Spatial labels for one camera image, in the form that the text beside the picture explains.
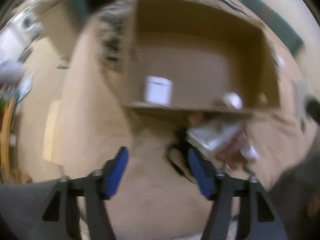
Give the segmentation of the white tube red label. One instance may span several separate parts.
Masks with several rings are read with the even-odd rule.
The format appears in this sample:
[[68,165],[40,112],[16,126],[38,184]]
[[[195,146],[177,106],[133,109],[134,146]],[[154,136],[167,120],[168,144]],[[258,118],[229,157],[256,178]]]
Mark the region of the white tube red label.
[[240,147],[239,152],[249,163],[256,162],[259,159],[259,153],[248,140]]

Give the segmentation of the light wooden board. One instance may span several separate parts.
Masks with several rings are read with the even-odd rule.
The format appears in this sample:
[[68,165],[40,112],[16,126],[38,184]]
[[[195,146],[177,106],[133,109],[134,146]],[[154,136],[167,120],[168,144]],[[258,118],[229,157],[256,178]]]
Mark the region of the light wooden board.
[[47,162],[61,166],[57,120],[59,115],[60,100],[50,104],[43,139],[43,159]]

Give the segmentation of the teal cushion with orange stripe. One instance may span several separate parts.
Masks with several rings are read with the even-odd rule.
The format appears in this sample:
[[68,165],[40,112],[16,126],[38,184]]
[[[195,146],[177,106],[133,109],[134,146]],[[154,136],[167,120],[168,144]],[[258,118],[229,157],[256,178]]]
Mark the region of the teal cushion with orange stripe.
[[262,0],[240,0],[249,10],[255,13],[285,44],[291,55],[304,45],[304,41],[291,25]]

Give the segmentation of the small white bottle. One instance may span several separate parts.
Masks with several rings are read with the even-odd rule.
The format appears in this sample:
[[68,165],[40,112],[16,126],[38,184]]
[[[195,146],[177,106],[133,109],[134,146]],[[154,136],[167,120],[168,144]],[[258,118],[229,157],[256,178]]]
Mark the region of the small white bottle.
[[222,97],[225,106],[231,109],[240,110],[243,107],[242,99],[235,92],[226,93]]

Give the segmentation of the wooden chair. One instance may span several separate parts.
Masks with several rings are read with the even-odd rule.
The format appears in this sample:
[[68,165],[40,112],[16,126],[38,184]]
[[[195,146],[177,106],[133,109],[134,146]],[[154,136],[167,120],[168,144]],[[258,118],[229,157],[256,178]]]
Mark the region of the wooden chair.
[[12,97],[6,104],[4,109],[2,128],[1,128],[1,177],[3,180],[10,178],[10,128],[12,121],[12,114],[15,105],[15,98]]

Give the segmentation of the white earbuds case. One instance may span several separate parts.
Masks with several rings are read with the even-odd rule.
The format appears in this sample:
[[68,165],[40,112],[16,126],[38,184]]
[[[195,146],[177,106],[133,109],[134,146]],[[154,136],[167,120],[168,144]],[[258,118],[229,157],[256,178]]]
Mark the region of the white earbuds case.
[[168,107],[171,104],[173,83],[164,77],[147,76],[144,85],[144,101]]

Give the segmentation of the bathroom scale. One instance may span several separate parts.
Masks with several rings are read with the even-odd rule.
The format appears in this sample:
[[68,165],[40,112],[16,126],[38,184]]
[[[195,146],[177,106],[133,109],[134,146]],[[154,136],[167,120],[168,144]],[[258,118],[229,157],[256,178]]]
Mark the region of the bathroom scale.
[[17,103],[21,102],[23,98],[31,91],[33,86],[34,74],[26,78],[16,92]]

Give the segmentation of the open cardboard box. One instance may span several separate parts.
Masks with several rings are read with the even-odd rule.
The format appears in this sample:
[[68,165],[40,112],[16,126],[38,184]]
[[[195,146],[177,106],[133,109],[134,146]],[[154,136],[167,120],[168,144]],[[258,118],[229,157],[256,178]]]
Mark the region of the open cardboard box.
[[236,93],[243,111],[280,106],[276,62],[261,25],[186,0],[134,0],[121,42],[119,94],[132,108],[144,100],[147,78],[172,83],[173,111],[222,111]]

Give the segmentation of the grey plastic bag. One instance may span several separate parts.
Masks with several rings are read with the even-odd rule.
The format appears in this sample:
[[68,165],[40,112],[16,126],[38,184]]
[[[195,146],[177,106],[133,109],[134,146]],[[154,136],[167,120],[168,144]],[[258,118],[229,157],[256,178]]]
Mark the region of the grey plastic bag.
[[1,61],[1,83],[6,83],[8,85],[16,84],[24,76],[24,73],[25,67],[19,62],[9,59]]

